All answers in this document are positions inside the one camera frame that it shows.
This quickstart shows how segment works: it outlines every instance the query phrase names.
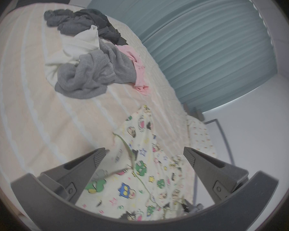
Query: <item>black plastic mount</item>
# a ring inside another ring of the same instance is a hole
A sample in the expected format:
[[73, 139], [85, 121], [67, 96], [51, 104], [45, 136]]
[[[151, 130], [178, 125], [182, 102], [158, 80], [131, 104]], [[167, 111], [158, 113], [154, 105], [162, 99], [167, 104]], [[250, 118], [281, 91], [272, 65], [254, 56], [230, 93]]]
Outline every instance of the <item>black plastic mount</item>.
[[[45, 231], [243, 231], [261, 214], [278, 185], [276, 179], [261, 171], [247, 180], [246, 170], [232, 165], [229, 167], [223, 161], [186, 147], [184, 155], [218, 204], [181, 218], [167, 220], [128, 221], [108, 218], [73, 204], [105, 154], [104, 148], [97, 149], [42, 173], [39, 178], [26, 174], [11, 183], [12, 190], [28, 216]], [[71, 183], [76, 189], [74, 195], [69, 194]]]

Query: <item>dark gray garment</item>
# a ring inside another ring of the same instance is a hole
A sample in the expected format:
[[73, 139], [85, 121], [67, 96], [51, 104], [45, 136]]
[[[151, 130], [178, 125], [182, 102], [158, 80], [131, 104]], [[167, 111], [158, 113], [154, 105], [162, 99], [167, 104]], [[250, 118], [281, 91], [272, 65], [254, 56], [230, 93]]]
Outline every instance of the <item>dark gray garment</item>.
[[128, 56], [112, 43], [100, 40], [100, 47], [101, 50], [81, 55], [76, 67], [61, 65], [54, 89], [67, 97], [87, 99], [105, 93], [112, 82], [135, 83], [135, 67]]
[[107, 16], [99, 10], [83, 9], [73, 13], [71, 10], [48, 10], [44, 13], [48, 26], [57, 26], [61, 34], [75, 36], [96, 25], [99, 36], [110, 40], [113, 44], [126, 45], [127, 42], [109, 22]]

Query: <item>striped bed sheet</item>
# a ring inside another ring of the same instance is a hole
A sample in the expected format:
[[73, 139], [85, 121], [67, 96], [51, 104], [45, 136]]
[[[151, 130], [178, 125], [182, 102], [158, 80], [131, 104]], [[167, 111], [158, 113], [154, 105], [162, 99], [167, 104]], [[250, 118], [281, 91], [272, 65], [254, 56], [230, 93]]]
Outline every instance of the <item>striped bed sheet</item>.
[[[62, 48], [62, 35], [49, 28], [44, 11], [81, 8], [39, 3], [18, 8], [0, 24], [0, 187], [24, 214], [10, 183], [30, 172], [41, 172], [84, 155], [109, 148], [112, 131], [142, 104], [153, 113], [160, 145], [169, 155], [190, 146], [186, 113], [147, 49], [131, 29], [112, 18], [146, 67], [151, 94], [143, 96], [131, 84], [111, 84], [105, 94], [78, 100], [54, 91], [44, 74], [47, 56]], [[193, 201], [195, 173], [186, 163], [186, 199]]]

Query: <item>gray knit garment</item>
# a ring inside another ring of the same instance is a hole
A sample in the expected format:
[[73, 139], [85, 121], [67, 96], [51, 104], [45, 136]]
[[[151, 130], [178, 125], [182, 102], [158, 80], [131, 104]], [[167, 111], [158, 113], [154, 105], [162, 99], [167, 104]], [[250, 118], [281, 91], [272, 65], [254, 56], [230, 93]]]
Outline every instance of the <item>gray knit garment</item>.
[[105, 93], [112, 82], [135, 81], [135, 67], [128, 56], [100, 40], [100, 50], [81, 55], [77, 66], [67, 63], [59, 67], [54, 89], [67, 97], [87, 99]]

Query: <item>curtain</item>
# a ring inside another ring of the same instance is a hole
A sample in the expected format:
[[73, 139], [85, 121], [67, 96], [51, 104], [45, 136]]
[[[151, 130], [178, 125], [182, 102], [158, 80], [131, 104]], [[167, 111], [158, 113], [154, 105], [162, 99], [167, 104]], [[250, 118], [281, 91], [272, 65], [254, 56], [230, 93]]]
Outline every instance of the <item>curtain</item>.
[[250, 0], [92, 0], [88, 7], [134, 31], [191, 111], [232, 101], [277, 73]]

